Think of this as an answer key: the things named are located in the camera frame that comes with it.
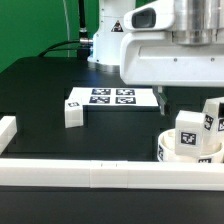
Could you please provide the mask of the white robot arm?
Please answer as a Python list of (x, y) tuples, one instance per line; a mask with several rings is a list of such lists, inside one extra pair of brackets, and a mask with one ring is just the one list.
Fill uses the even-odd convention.
[(224, 0), (99, 0), (88, 64), (151, 86), (163, 114), (165, 86), (224, 86)]

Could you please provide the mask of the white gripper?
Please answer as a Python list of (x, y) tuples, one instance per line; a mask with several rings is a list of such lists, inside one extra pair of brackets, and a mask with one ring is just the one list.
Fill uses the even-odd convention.
[(129, 33), (121, 42), (120, 77), (128, 85), (154, 86), (166, 116), (163, 86), (224, 87), (224, 44), (185, 46), (173, 43), (167, 32)]

